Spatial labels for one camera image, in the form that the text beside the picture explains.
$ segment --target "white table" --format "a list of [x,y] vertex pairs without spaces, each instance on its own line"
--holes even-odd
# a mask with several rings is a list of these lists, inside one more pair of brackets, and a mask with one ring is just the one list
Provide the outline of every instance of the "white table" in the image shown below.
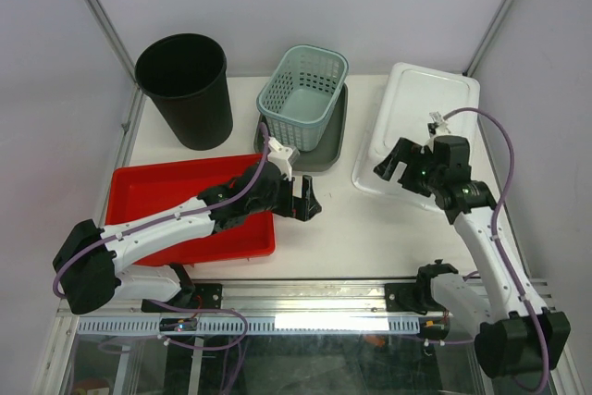
[[[314,192],[323,212],[309,222],[274,216],[276,251],[267,257],[188,267],[192,278],[401,278],[443,258],[462,273],[475,270],[463,241],[442,214],[357,190],[352,170],[370,104],[380,101],[387,76],[350,76],[347,122],[341,157],[327,172],[314,174]],[[214,150],[182,146],[146,100],[130,159],[132,166],[253,153],[258,112],[255,98],[267,78],[228,79],[234,130]],[[481,134],[472,147],[473,177],[499,191]],[[509,228],[505,213],[501,226]],[[507,246],[515,251],[513,237]]]

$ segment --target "plastic basket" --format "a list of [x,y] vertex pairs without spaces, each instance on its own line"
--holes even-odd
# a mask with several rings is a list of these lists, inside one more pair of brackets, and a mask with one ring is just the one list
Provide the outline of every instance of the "plastic basket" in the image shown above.
[[333,51],[309,45],[288,50],[257,98],[271,135],[304,152],[313,150],[331,118],[348,67],[345,57]]

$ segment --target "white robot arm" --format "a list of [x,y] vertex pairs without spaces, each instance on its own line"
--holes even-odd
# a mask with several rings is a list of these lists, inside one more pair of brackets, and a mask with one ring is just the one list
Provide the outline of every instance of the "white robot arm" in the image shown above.
[[[54,292],[66,297],[76,315],[113,299],[157,300],[188,307],[193,286],[182,265],[134,263],[180,242],[237,227],[255,213],[272,211],[307,221],[321,212],[312,178],[302,177],[302,197],[293,195],[291,164],[298,150],[284,147],[274,138],[269,149],[262,166],[251,166],[239,178],[201,191],[164,212],[102,228],[90,219],[80,222],[54,259]],[[63,294],[58,292],[57,282]]]
[[439,125],[442,123],[428,125],[433,137],[425,146],[399,139],[374,171],[390,180],[397,165],[403,163],[406,167],[398,179],[400,185],[435,196],[436,205],[469,249],[488,302],[465,284],[452,265],[438,260],[419,268],[413,289],[395,294],[397,303],[418,313],[446,309],[454,314],[475,339],[477,361],[489,377],[543,369],[534,316],[547,343],[549,368],[554,369],[570,333],[569,321],[563,312],[550,311],[512,252],[500,247],[508,243],[503,231],[492,233],[497,203],[487,184],[471,179],[469,142],[439,131]]

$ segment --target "black bin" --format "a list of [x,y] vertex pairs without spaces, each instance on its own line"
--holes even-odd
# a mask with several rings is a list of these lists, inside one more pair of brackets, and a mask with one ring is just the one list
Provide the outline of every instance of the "black bin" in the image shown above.
[[232,132],[222,47],[200,34],[176,34],[150,45],[136,63],[136,81],[179,141],[209,150]]

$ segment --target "gray tray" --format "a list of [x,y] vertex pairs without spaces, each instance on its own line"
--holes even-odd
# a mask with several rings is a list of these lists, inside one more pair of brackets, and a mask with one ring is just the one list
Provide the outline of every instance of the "gray tray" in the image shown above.
[[[345,117],[348,110],[348,86],[344,83],[341,93],[333,109],[333,115],[325,128],[323,137],[316,148],[311,152],[300,152],[300,157],[294,164],[294,170],[304,172],[320,172],[328,170],[339,159],[341,154],[341,143],[345,130]],[[264,122],[265,117],[260,116],[259,122]],[[253,143],[257,153],[263,150],[263,135],[257,130]]]

